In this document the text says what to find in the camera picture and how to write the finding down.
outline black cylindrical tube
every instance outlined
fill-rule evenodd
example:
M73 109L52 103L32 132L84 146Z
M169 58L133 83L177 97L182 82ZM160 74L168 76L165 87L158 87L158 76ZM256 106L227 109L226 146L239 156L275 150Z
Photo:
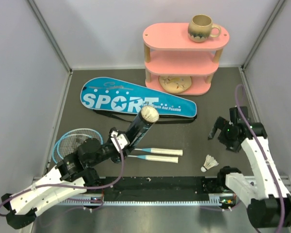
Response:
M128 148L134 148L151 126L159 120L158 111L151 106L144 106L126 131L130 141Z

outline beige decorative plate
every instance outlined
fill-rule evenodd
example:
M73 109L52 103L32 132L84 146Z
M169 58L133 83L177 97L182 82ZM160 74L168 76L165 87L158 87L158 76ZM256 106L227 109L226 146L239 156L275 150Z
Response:
M166 92L179 94L192 85L192 78L190 76L160 76L159 82Z

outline mug handle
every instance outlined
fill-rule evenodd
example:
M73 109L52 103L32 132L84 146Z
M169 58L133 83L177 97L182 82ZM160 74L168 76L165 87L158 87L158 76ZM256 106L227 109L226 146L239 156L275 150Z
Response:
M218 37L221 34L221 27L219 25L213 24L212 29L217 28L219 30L218 34L210 34L211 37Z

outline black bag strap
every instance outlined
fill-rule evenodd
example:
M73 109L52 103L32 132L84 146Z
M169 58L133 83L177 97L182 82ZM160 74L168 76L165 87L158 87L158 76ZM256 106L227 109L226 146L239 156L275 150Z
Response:
M104 111L104 110L95 110L93 109L93 111L99 115L102 115L102 116L105 116L105 117L110 117L110 118L113 118L113 119L117 119L117 120L122 120L122 121L125 121L125 122L129 122L131 123L132 121L131 120L126 120L124 118L121 118L115 114L113 114L112 112L110 111ZM128 115L126 113L116 113L118 115ZM160 119L162 118L173 118L173 120L159 120L158 122L156 122L156 124L161 124L161 125L165 125L165 124L188 124L188 123L192 123L193 121L196 120L197 118L197 115L195 115L194 117L181 117L181 116L178 116L179 119L174 119L175 117L174 116L160 116Z

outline wooden shelf leg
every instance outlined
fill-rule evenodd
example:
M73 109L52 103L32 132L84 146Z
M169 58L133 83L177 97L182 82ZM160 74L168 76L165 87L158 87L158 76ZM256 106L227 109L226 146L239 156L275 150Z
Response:
M214 74L207 76L206 83L211 83Z
M145 62L150 62L151 61L151 56L150 56L150 48L144 44L145 47Z
M213 62L214 63L218 63L219 62L219 59L221 57L222 52L223 52L223 49L217 50L215 52L215 55L214 55L214 58L213 58Z
M145 81L147 83L151 82L151 73L147 69L145 69Z

